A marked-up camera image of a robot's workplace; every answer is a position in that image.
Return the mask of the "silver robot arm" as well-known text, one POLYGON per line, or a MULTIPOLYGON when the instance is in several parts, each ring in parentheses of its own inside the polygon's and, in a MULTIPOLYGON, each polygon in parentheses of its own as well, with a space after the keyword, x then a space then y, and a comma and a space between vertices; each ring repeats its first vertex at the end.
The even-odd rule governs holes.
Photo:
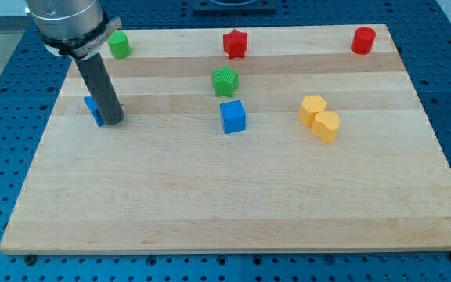
POLYGON ((28 14, 51 54, 87 60, 121 29, 121 19, 110 17, 99 0, 26 0, 28 14))

